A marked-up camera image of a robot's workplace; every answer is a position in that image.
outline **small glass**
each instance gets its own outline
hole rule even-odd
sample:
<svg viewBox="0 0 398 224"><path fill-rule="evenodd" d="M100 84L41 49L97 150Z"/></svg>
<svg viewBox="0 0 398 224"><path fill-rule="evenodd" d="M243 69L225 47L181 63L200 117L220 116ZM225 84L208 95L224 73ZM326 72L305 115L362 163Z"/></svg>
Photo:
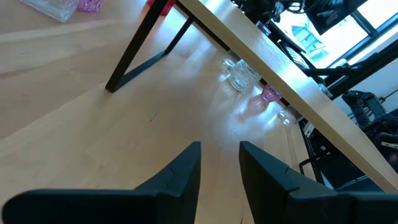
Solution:
<svg viewBox="0 0 398 224"><path fill-rule="evenodd" d="M232 59L230 59L228 57L223 58L223 72L228 73L228 74L231 73L232 68L234 66L235 66L235 62Z"/></svg>
<svg viewBox="0 0 398 224"><path fill-rule="evenodd" d="M77 8L83 12L98 12L104 0L79 0Z"/></svg>
<svg viewBox="0 0 398 224"><path fill-rule="evenodd" d="M260 75L244 60L238 61L228 77L230 84L238 91L248 91L260 81Z"/></svg>
<svg viewBox="0 0 398 224"><path fill-rule="evenodd" d="M78 0L21 0L52 18L66 22L76 11Z"/></svg>
<svg viewBox="0 0 398 224"><path fill-rule="evenodd" d="M261 96L262 96L263 99L265 99L269 103L277 101L277 100L280 100L282 98L280 93L278 91L276 91L274 89L274 87L272 87L269 84L266 84L264 86L264 89L262 90Z"/></svg>
<svg viewBox="0 0 398 224"><path fill-rule="evenodd" d="M329 98L333 96L323 84L319 84L318 86L326 96ZM291 127L303 120L304 117L292 105L288 105L285 109L279 112L279 118L284 124Z"/></svg>
<svg viewBox="0 0 398 224"><path fill-rule="evenodd" d="M303 119L303 116L292 105L288 105L285 109L279 112L279 119L284 124L291 127Z"/></svg>

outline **black plastic object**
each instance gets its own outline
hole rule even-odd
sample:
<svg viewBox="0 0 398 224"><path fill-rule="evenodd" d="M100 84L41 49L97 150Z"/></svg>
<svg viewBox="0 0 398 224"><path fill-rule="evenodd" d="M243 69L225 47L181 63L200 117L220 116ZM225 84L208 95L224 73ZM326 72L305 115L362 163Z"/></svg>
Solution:
<svg viewBox="0 0 398 224"><path fill-rule="evenodd" d="M341 98L353 111L358 126L365 128L371 124L369 116L367 115L366 108L372 112L374 119L379 119L387 115L387 111L377 98L377 96L371 92L362 92L357 90L350 90L344 93Z"/></svg>
<svg viewBox="0 0 398 224"><path fill-rule="evenodd" d="M250 142L241 142L239 162L256 224L395 223L396 194L339 194L289 168Z"/></svg>
<svg viewBox="0 0 398 224"><path fill-rule="evenodd" d="M306 0L304 11L319 35L342 21L366 0Z"/></svg>
<svg viewBox="0 0 398 224"><path fill-rule="evenodd" d="M194 223L200 187L200 142L134 190L33 190L2 210L13 223Z"/></svg>

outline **window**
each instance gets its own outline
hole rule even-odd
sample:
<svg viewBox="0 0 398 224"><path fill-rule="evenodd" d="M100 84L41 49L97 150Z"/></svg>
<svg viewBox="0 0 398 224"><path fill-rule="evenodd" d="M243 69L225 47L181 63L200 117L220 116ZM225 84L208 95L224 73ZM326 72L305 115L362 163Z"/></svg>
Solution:
<svg viewBox="0 0 398 224"><path fill-rule="evenodd" d="M285 11L280 15L280 23L276 24L301 44L307 51L307 58L317 68L326 68L368 36L351 16L323 35L318 34L306 14Z"/></svg>
<svg viewBox="0 0 398 224"><path fill-rule="evenodd" d="M398 2L394 0L368 0L358 11L377 29L398 12Z"/></svg>

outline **light wood tabletop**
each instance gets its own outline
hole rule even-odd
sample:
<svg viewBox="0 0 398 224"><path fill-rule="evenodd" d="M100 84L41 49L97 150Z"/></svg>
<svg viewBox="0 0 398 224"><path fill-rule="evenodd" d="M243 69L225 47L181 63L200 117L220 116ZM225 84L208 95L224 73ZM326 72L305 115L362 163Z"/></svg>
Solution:
<svg viewBox="0 0 398 224"><path fill-rule="evenodd" d="M239 142L296 170L308 158L299 127L277 119L283 106L265 103L261 86L234 90L222 72L226 52L192 26L168 56L108 93L145 2L105 1L65 24L0 2L1 205L38 188L133 189L201 141L197 223L252 223ZM164 50L184 22L175 9L159 19L131 68Z"/></svg>
<svg viewBox="0 0 398 224"><path fill-rule="evenodd" d="M230 0L180 0L381 189L398 191L398 175L368 137Z"/></svg>

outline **red object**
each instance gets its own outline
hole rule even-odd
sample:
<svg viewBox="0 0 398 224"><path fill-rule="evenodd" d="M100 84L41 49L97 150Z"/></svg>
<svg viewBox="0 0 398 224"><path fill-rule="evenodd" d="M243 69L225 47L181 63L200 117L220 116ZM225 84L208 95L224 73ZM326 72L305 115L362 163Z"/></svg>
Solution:
<svg viewBox="0 0 398 224"><path fill-rule="evenodd" d="M155 0L147 0L149 6L152 6ZM175 0L169 0L164 7L163 11L160 13L161 16L167 16L167 14L172 10Z"/></svg>

